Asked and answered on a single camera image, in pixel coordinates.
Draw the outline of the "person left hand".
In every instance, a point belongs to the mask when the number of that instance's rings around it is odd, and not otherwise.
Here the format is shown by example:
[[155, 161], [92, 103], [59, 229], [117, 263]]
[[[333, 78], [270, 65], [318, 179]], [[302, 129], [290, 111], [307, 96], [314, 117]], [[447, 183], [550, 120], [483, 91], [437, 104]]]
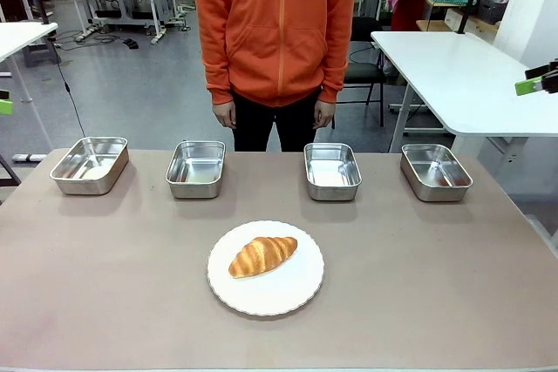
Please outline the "person left hand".
[[328, 126], [335, 116], [336, 105], [317, 100], [314, 109], [314, 125], [315, 130]]

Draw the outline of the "person right hand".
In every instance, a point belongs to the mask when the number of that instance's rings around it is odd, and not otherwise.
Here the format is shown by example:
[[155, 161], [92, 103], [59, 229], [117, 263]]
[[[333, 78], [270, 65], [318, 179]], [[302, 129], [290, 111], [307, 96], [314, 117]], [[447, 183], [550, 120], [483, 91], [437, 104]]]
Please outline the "person right hand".
[[225, 128], [234, 130], [236, 128], [235, 102], [212, 105], [213, 113], [217, 121]]

